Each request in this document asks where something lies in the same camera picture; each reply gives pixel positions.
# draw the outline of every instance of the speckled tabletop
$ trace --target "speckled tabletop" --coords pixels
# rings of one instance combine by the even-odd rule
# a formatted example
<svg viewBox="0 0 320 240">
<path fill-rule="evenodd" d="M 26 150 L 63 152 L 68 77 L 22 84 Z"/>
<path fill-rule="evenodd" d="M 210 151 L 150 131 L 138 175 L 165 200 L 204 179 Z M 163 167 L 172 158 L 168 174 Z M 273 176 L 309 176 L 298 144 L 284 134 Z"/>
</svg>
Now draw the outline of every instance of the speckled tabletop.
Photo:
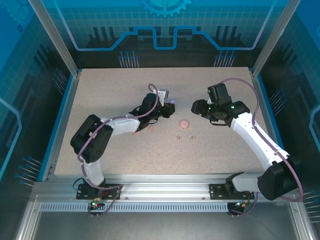
<svg viewBox="0 0 320 240">
<path fill-rule="evenodd" d="M 169 90 L 168 100 L 176 100 L 175 113 L 160 118 L 152 132 L 145 128 L 111 138 L 101 158 L 104 174 L 262 172 L 260 161 L 236 132 L 212 126 L 191 112 L 195 100 L 208 99 L 207 87 L 232 77 L 252 83 L 246 67 L 83 69 L 54 174 L 82 173 L 70 140 L 87 116 L 127 114 L 142 103 L 149 83 Z M 243 101 L 254 111 L 256 98 L 248 86 L 235 81 L 226 86 L 233 101 Z M 179 127 L 184 119 L 190 124 L 187 129 Z M 266 130 L 261 111 L 256 120 Z"/>
</svg>

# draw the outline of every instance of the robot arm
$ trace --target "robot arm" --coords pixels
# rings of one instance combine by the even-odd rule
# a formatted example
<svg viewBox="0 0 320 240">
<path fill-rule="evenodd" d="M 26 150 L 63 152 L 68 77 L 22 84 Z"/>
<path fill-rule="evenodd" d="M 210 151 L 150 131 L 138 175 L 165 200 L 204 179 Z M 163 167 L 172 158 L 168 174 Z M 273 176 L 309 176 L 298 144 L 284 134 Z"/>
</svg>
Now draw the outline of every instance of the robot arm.
<svg viewBox="0 0 320 240">
<path fill-rule="evenodd" d="M 155 90 L 153 93 L 148 93 L 143 99 L 142 104 L 129 112 L 124 118 L 111 119 L 85 148 L 81 155 L 84 159 L 84 169 L 88 179 L 95 186 L 99 186 L 105 180 L 101 170 L 100 158 L 104 154 L 110 138 L 124 133 L 141 131 L 149 125 L 151 120 L 157 120 L 159 117 L 169 118 L 175 112 L 175 105 L 165 103 L 168 94 L 167 90 L 158 90 L 159 99 L 155 109 L 148 115 L 139 117 L 147 113 L 155 105 L 157 97 Z M 109 119 L 99 118 L 96 115 L 87 117 L 70 142 L 76 154 L 79 153 L 91 134 L 106 121 L 109 121 Z"/>
<path fill-rule="evenodd" d="M 232 195 L 234 191 L 261 192 L 268 200 L 274 200 L 297 188 L 297 183 L 286 164 L 253 128 L 253 116 L 247 106 L 241 101 L 232 102 L 223 83 L 208 87 L 208 94 L 209 100 L 201 99 L 195 101 L 191 111 L 213 122 L 224 121 L 250 146 L 265 171 L 262 175 L 241 172 L 228 177 L 225 187 L 229 194 Z M 279 147 L 257 122 L 254 125 L 277 152 L 285 156 L 293 169 L 296 170 L 300 162 L 290 158 L 289 154 Z"/>
</svg>

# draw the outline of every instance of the transparent wall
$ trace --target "transparent wall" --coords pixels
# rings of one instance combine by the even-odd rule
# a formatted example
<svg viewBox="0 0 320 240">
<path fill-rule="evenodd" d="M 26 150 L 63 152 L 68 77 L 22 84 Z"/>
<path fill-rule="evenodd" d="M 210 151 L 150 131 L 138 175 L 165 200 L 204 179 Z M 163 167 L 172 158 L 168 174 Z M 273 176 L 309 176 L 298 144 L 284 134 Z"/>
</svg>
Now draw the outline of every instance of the transparent wall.
<svg viewBox="0 0 320 240">
<path fill-rule="evenodd" d="M 27 1 L 0 1 L 0 21 L 0 239 L 9 240 L 39 173 L 70 73 Z M 37 166 L 22 161 L 29 156 Z"/>
<path fill-rule="evenodd" d="M 319 1 L 301 0 L 261 71 L 283 145 L 302 160 L 305 192 L 320 191 L 319 9 Z M 319 220 L 318 209 L 309 214 L 311 221 Z"/>
<path fill-rule="evenodd" d="M 43 1 L 79 68 L 252 67 L 287 0 Z"/>
</svg>

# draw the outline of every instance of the cable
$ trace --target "cable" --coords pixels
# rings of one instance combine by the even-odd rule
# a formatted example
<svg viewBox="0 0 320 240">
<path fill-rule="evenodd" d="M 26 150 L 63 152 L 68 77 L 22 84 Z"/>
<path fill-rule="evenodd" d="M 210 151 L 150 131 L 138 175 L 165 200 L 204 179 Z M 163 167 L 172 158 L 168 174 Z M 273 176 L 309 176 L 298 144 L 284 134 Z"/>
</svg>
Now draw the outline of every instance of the cable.
<svg viewBox="0 0 320 240">
<path fill-rule="evenodd" d="M 209 122 L 213 125 L 213 126 L 228 126 L 225 123 L 213 123 L 211 120 L 209 120 Z"/>
<path fill-rule="evenodd" d="M 301 202 L 302 201 L 302 198 L 304 196 L 304 190 L 303 190 L 303 187 L 302 187 L 302 184 L 299 180 L 299 177 L 298 175 L 296 174 L 295 170 L 293 169 L 293 167 L 290 165 L 290 163 L 287 161 L 287 159 L 280 153 L 278 152 L 278 150 L 265 138 L 265 136 L 263 136 L 263 134 L 259 131 L 259 129 L 257 128 L 257 126 L 255 125 L 255 120 L 256 120 L 256 114 L 258 112 L 258 109 L 259 109 L 259 97 L 258 97 L 258 93 L 257 91 L 255 90 L 254 86 L 252 86 L 250 83 L 248 83 L 247 81 L 241 79 L 241 78 L 237 78 L 237 77 L 231 77 L 231 78 L 227 78 L 223 81 L 220 82 L 220 84 L 222 83 L 225 83 L 225 82 L 228 82 L 228 81 L 240 81 L 246 85 L 248 85 L 252 91 L 254 92 L 255 94 L 255 97 L 256 97 L 256 107 L 255 107 L 255 110 L 253 112 L 253 115 L 252 115 L 252 127 L 254 128 L 254 130 L 256 131 L 256 133 L 260 136 L 260 138 L 262 138 L 262 140 L 274 151 L 275 154 L 277 154 L 281 160 L 285 163 L 285 165 L 288 167 L 288 169 L 290 170 L 290 172 L 292 173 L 293 177 L 294 177 L 294 180 L 296 181 L 296 184 L 298 186 L 298 189 L 299 189 L 299 197 L 297 199 L 292 199 L 292 198 L 288 198 L 288 197 L 285 197 L 285 196 L 281 196 L 282 199 L 284 200 L 287 200 L 289 202 Z"/>
<path fill-rule="evenodd" d="M 75 185 L 76 185 L 76 183 L 77 183 L 79 180 L 81 180 L 81 179 L 84 179 L 84 178 L 83 178 L 83 177 L 80 177 L 80 178 L 78 178 L 77 180 L 75 180 L 75 182 L 73 183 L 72 188 L 73 188 L 74 190 L 78 190 L 78 189 L 75 189 Z"/>
<path fill-rule="evenodd" d="M 149 122 L 149 124 L 150 124 L 150 125 L 156 124 L 156 123 L 158 122 L 158 120 L 159 120 L 159 119 L 157 118 L 157 119 L 155 119 L 155 122 Z"/>
<path fill-rule="evenodd" d="M 90 211 L 90 207 L 88 207 L 88 214 L 91 215 L 91 217 L 96 216 L 97 218 L 99 218 L 100 216 L 105 215 L 107 212 L 109 212 L 109 210 L 111 209 L 111 207 L 113 206 L 113 204 L 115 203 L 116 199 L 119 197 L 121 190 L 122 190 L 122 186 L 119 188 L 118 192 L 116 193 L 114 199 L 112 200 L 112 202 L 110 203 L 110 205 L 107 207 L 107 209 L 102 212 L 102 213 L 97 213 L 97 214 L 92 214 Z"/>
<path fill-rule="evenodd" d="M 147 116 L 148 114 L 152 113 L 153 110 L 156 108 L 156 106 L 158 105 L 158 100 L 159 100 L 159 93 L 158 93 L 158 89 L 156 88 L 155 85 L 153 85 L 152 83 L 150 83 L 148 85 L 148 89 L 153 92 L 153 90 L 155 90 L 155 94 L 156 94 L 156 99 L 155 99 L 155 103 L 153 105 L 153 107 L 147 111 L 144 114 L 138 115 L 138 116 L 117 116 L 114 117 L 112 119 L 108 119 L 105 122 L 103 122 L 100 126 L 98 126 L 96 128 L 96 130 L 92 133 L 92 135 L 88 138 L 88 140 L 85 142 L 85 144 L 82 146 L 81 150 L 79 151 L 78 155 L 77 155 L 77 159 L 80 161 L 81 163 L 81 170 L 82 173 L 84 175 L 85 181 L 93 188 L 96 189 L 100 189 L 100 190 L 112 190 L 112 189 L 117 189 L 119 187 L 123 187 L 123 184 L 119 184 L 116 186 L 112 186 L 112 187 L 100 187 L 100 186 L 96 186 L 89 178 L 88 175 L 86 173 L 86 169 L 85 169 L 85 165 L 84 165 L 84 160 L 81 158 L 82 153 L 84 152 L 84 150 L 86 149 L 86 147 L 89 145 L 89 143 L 92 141 L 92 139 L 98 134 L 98 132 L 108 123 L 110 123 L 112 120 L 118 120 L 118 119 L 138 119 L 138 118 L 143 118 L 145 116 Z"/>
<path fill-rule="evenodd" d="M 231 210 L 231 212 L 234 212 L 236 214 L 238 214 L 239 216 L 246 216 L 247 218 L 250 218 L 252 220 L 255 220 L 256 222 L 258 222 L 261 226 L 263 226 L 271 235 L 273 235 L 275 237 L 275 239 L 280 239 L 277 237 L 277 235 L 274 234 L 273 231 L 271 231 L 271 229 L 269 227 L 267 227 L 262 221 L 260 221 L 258 218 L 250 216 L 250 215 L 244 215 L 241 214 L 240 211 L 236 211 L 236 210 Z"/>
</svg>

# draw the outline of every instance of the pink round object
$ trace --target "pink round object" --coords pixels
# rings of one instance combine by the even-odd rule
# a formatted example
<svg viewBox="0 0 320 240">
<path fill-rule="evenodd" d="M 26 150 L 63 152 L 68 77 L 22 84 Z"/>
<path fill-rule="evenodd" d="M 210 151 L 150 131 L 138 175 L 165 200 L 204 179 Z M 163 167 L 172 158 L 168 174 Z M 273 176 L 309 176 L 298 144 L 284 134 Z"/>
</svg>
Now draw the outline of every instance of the pink round object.
<svg viewBox="0 0 320 240">
<path fill-rule="evenodd" d="M 186 129 L 189 127 L 189 122 L 187 120 L 181 120 L 179 125 L 180 125 L 180 128 Z"/>
</svg>

